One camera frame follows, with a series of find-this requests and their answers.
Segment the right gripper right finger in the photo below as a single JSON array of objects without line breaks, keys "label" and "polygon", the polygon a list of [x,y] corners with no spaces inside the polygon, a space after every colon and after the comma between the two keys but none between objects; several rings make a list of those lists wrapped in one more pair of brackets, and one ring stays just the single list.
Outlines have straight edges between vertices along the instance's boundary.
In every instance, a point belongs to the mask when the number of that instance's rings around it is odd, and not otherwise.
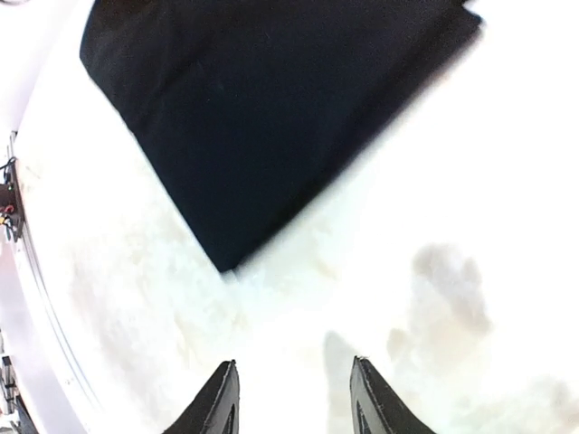
[{"label": "right gripper right finger", "polygon": [[355,434],[434,434],[367,358],[354,357],[349,387]]}]

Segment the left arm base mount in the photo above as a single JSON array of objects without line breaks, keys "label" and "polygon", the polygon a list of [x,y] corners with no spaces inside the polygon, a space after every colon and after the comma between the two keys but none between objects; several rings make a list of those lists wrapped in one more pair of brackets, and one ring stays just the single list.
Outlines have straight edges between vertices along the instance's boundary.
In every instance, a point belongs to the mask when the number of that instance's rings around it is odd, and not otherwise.
[{"label": "left arm base mount", "polygon": [[11,156],[1,166],[1,226],[9,241],[22,238],[25,222],[24,205],[16,173],[16,157]]}]

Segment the black t-shirt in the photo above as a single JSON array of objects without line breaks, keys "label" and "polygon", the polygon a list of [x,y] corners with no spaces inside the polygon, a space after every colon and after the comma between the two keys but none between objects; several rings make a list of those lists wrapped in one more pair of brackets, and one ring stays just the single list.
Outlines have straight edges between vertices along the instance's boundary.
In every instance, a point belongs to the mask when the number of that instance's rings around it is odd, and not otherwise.
[{"label": "black t-shirt", "polygon": [[97,1],[80,58],[226,272],[480,24],[462,1]]}]

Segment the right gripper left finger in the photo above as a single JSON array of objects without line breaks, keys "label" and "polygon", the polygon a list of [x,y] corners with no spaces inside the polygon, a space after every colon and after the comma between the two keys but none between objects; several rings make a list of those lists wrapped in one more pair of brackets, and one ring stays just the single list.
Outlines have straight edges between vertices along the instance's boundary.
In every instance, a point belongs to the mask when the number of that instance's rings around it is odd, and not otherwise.
[{"label": "right gripper left finger", "polygon": [[234,360],[219,364],[194,400],[164,434],[237,434],[239,374]]}]

